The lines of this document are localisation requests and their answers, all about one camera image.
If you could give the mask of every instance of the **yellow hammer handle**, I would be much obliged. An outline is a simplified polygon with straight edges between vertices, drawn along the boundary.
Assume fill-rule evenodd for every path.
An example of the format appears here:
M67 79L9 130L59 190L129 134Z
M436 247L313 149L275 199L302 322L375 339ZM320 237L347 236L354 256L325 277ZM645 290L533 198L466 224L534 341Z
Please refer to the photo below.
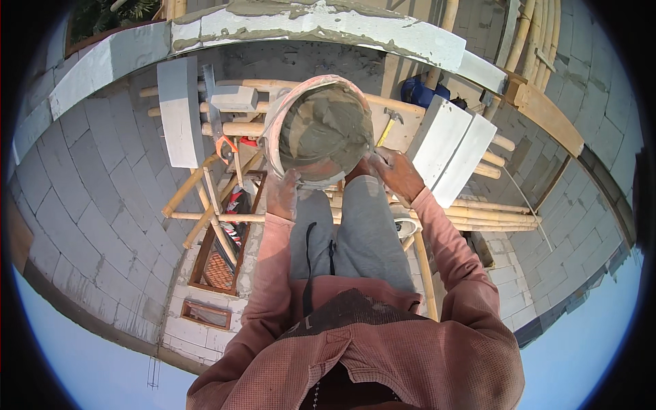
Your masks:
M383 130L382 135L380 136L380 140L378 140L378 142L376 143L377 147L382 146L382 143L385 142L385 138L387 138L387 134L390 133L390 129L392 128L392 125L394 125L395 122L396 120L393 119L387 121L387 126L385 127L385 130Z

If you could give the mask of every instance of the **construction site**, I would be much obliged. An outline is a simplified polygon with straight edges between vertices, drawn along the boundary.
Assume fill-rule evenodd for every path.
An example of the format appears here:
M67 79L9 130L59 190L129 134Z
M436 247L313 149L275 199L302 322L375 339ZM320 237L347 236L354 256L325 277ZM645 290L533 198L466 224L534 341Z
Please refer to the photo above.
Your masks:
M328 85L370 111L371 149L412 161L520 349L630 254L636 99L583 2L156 3L75 44L63 20L14 135L13 263L90 332L196 375L223 356L253 292L267 179L286 169L280 111ZM335 225L345 174L304 181ZM439 321L431 244L388 202L418 313Z

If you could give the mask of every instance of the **pink long-sleeve shirt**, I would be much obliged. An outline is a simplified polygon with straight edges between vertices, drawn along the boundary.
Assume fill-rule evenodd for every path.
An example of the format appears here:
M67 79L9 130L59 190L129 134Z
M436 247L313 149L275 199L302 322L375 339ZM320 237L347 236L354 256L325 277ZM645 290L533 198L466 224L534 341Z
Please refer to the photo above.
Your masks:
M423 409L514 408L524 377L517 341L499 317L497 288L428 188L412 208L447 290L441 322L414 315L418 293L381 279L340 276L313 279L315 312L339 302L340 293L353 298L353 291L344 292L356 288L355 298L363 294L384 318L325 330L321 313L303 318L306 280L289 280L294 224L267 214L242 328L192 384L187 408L298 409L338 361L353 382L383 384Z

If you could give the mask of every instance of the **green foliage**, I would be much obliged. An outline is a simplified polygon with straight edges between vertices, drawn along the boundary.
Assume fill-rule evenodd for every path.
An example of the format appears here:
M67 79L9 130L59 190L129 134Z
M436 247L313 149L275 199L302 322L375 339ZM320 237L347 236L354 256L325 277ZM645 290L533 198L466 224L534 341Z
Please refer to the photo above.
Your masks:
M77 0L73 10L71 44L103 31L150 20L159 8L159 0L127 0L112 12L110 7L114 1Z

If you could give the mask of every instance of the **saw blade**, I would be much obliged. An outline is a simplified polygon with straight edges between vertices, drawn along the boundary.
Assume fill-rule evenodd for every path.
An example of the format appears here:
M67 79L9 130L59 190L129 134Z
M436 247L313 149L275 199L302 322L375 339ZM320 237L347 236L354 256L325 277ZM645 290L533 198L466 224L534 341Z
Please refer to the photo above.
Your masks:
M207 105L209 110L207 112L207 119L212 127L212 139L214 143L223 135L223 125L221 123L221 113L218 108L212 104L212 95L214 95L214 66L212 64L203 65L203 80L205 82L205 91L207 92Z

